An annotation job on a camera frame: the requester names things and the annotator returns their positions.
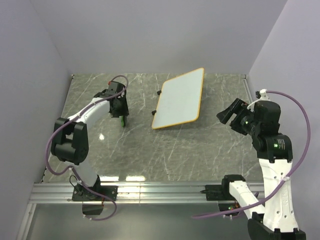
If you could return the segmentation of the green whiteboard eraser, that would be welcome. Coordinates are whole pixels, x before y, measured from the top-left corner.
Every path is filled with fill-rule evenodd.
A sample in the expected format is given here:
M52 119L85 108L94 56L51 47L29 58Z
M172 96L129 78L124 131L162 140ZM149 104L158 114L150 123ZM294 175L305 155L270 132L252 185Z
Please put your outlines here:
M126 125L127 125L127 117L125 115L122 115L119 118L120 118L121 126L123 128L126 127Z

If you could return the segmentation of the yellow framed whiteboard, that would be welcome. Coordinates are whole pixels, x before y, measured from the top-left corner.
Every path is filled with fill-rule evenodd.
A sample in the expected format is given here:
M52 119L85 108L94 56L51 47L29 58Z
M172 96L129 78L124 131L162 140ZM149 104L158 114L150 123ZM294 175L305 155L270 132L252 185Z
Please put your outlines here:
M151 128L158 130L196 121L200 115L204 68L198 68L166 80L152 112Z

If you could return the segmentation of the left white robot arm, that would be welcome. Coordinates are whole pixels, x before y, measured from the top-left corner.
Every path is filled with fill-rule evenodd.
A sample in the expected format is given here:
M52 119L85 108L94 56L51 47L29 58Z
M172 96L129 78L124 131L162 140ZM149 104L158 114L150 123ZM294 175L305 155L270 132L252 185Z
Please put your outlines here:
M83 109L70 117L60 117L54 123L57 134L51 141L51 154L76 171L74 194L86 201L96 201L103 194L100 177L86 160L89 153L88 130L106 114L119 118L123 128L127 125L127 87L112 79L108 88L95 94Z

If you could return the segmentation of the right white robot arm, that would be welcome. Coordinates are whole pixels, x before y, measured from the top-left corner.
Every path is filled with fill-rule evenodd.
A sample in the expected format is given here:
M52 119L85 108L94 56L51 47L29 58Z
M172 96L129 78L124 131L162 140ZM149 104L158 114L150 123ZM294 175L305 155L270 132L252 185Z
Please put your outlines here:
M291 180L293 168L290 138L279 133L280 106L269 100L258 100L253 107L237 98L216 116L222 124L235 115L230 127L250 135L262 170L265 203L244 210L248 234L252 240L305 240L295 218Z

